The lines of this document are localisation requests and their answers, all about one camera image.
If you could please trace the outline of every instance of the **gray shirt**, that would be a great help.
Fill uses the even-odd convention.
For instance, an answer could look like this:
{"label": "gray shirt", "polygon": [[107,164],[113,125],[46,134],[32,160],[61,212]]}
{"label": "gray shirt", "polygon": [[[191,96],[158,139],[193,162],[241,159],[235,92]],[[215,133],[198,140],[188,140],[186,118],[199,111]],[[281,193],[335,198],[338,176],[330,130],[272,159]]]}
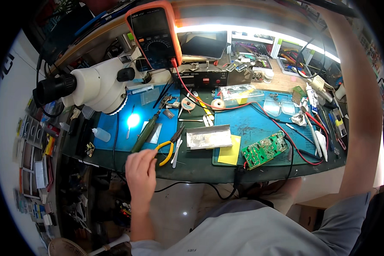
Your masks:
{"label": "gray shirt", "polygon": [[232,200],[210,211],[199,226],[168,249],[153,240],[131,242],[132,255],[348,255],[360,234],[370,193],[343,199],[309,232],[261,202]]}

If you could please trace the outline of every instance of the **solder wire spool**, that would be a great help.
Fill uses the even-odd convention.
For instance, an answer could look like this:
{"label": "solder wire spool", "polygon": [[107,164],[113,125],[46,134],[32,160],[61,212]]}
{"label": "solder wire spool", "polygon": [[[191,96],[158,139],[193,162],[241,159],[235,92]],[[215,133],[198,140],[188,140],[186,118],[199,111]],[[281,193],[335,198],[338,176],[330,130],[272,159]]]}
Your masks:
{"label": "solder wire spool", "polygon": [[180,106],[184,109],[184,110],[188,110],[191,111],[193,110],[195,107],[196,107],[196,104],[195,102],[193,102],[192,100],[189,100],[188,98],[183,98],[180,102]]}
{"label": "solder wire spool", "polygon": [[223,100],[221,100],[221,99],[214,99],[214,100],[212,100],[210,105],[219,107],[219,109],[212,107],[213,110],[220,110],[220,109],[224,109],[225,108],[225,102]]}

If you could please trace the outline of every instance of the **yellow pliers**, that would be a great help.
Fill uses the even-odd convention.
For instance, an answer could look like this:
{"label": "yellow pliers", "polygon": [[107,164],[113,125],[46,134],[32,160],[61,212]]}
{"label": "yellow pliers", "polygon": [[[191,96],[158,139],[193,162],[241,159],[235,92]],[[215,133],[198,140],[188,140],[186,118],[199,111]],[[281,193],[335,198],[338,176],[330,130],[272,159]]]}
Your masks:
{"label": "yellow pliers", "polygon": [[159,166],[163,166],[164,164],[166,164],[169,161],[169,159],[171,159],[172,153],[174,151],[174,143],[178,140],[179,136],[182,134],[184,127],[185,126],[182,126],[181,128],[179,128],[179,130],[176,131],[176,133],[173,135],[173,137],[169,141],[165,141],[164,143],[159,144],[155,148],[155,150],[158,150],[158,149],[162,148],[163,146],[171,144],[171,148],[169,149],[168,156],[165,158],[164,161],[159,163]]}

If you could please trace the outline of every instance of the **blue silicone mat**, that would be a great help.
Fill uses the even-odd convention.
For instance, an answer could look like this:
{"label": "blue silicone mat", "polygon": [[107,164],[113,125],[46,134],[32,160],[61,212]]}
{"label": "blue silicone mat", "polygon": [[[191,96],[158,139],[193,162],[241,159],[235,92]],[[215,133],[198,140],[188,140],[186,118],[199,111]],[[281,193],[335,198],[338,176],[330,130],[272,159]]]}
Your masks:
{"label": "blue silicone mat", "polygon": [[[289,94],[279,93],[278,98],[280,97],[289,97],[291,100],[292,96]],[[259,102],[259,104],[263,107],[264,101]],[[233,135],[241,136],[240,140],[240,149],[239,149],[239,157],[237,159],[238,165],[243,165],[246,161],[243,155],[241,154],[241,149],[247,147],[256,141],[260,141],[280,130],[280,128],[268,117],[259,113],[262,110],[259,106],[253,108],[253,106],[246,106],[243,108],[231,110],[231,111],[221,111],[215,113],[215,125],[227,125],[230,124],[230,133]],[[297,129],[302,134],[306,135],[309,139],[313,140],[311,131],[308,126],[302,127],[295,124],[291,124],[290,120],[291,116],[281,113],[276,119],[281,120],[282,122],[287,122],[292,125],[295,129]],[[278,123],[292,138],[294,144],[296,144],[297,148],[305,150],[309,153],[314,154],[316,147],[302,136],[298,135],[295,131],[289,128],[284,123]],[[287,155],[289,150],[285,150],[278,156],[276,156],[272,161],[269,161],[264,166],[285,166],[290,165],[290,161],[287,160]],[[218,166],[232,166],[226,163],[219,163],[219,148],[213,150],[212,155],[212,164]],[[312,159],[308,156],[305,156],[308,161],[316,162],[315,159]],[[298,155],[298,153],[294,152],[293,164],[304,164],[305,161]]]}
{"label": "blue silicone mat", "polygon": [[[155,86],[155,88],[159,88],[159,91],[163,89],[163,86]],[[174,89],[174,85],[171,86],[168,90],[168,95],[172,95],[174,97],[179,97],[180,92],[177,89]],[[131,151],[132,147],[134,146],[138,135],[141,133],[141,129],[143,126],[144,121],[148,121],[152,116],[159,110],[159,105],[157,105],[154,109],[152,108],[154,106],[155,101],[150,102],[145,105],[141,105],[141,95],[142,93],[138,93],[135,95],[128,95],[128,100],[123,109],[119,112],[119,130],[118,130],[118,137],[117,137],[117,145],[115,146],[115,150],[117,151]],[[135,104],[134,108],[134,114],[138,114],[140,117],[140,121],[137,126],[132,127],[129,138],[127,137],[127,131],[128,131],[128,125],[127,120],[128,117],[131,115],[132,107]],[[162,129],[159,134],[158,143],[144,143],[144,146],[142,149],[154,149],[159,143],[163,143],[165,141],[169,141],[172,136],[176,132],[176,127],[178,123],[178,119],[176,118],[178,116],[178,109],[169,109],[175,116],[172,119],[169,119],[167,116],[165,116],[162,112],[159,115],[158,119],[156,120],[156,123],[162,123]],[[114,145],[114,138],[115,138],[115,131],[117,129],[117,114],[115,115],[105,115],[104,113],[101,114],[99,121],[98,121],[98,127],[106,130],[111,134],[111,139],[108,142],[101,141],[97,138],[94,139],[94,146],[97,149],[102,150],[113,150]],[[168,153],[169,152],[169,146],[164,146],[160,149],[162,153]]]}

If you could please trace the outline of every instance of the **digital multimeter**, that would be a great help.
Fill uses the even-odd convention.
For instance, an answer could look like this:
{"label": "digital multimeter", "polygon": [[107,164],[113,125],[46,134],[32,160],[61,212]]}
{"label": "digital multimeter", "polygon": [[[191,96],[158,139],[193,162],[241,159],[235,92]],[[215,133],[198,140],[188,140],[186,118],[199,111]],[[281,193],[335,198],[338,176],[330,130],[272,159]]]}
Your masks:
{"label": "digital multimeter", "polygon": [[176,59],[178,66],[181,64],[174,10],[168,1],[132,8],[125,14],[125,20],[151,68],[173,68],[172,58]]}

